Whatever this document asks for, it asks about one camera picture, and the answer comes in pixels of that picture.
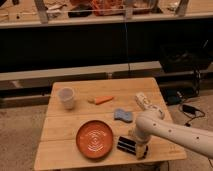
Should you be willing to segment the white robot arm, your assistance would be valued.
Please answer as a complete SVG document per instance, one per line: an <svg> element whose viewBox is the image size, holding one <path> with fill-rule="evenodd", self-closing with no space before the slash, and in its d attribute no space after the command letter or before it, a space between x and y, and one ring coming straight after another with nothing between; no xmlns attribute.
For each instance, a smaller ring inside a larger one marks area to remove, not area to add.
<svg viewBox="0 0 213 171"><path fill-rule="evenodd" d="M138 114L134 134L140 144L148 143L154 135L213 159L213 132L166 122L154 110Z"/></svg>

